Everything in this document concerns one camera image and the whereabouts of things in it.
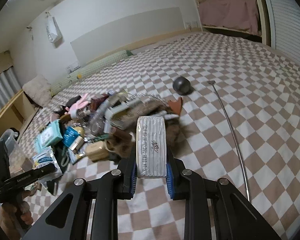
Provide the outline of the person's left hand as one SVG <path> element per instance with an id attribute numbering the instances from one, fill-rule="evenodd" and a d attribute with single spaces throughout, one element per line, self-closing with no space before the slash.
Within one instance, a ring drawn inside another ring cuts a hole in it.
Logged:
<path id="1" fill-rule="evenodd" d="M 19 216 L 27 226 L 34 223 L 32 213 L 30 211 L 30 206 L 28 202 L 23 201 L 21 204 L 25 208 L 25 213 Z M 8 239 L 21 239 L 21 235 L 16 227 L 17 219 L 17 207 L 10 203 L 3 203 L 0 208 L 0 226 Z"/>

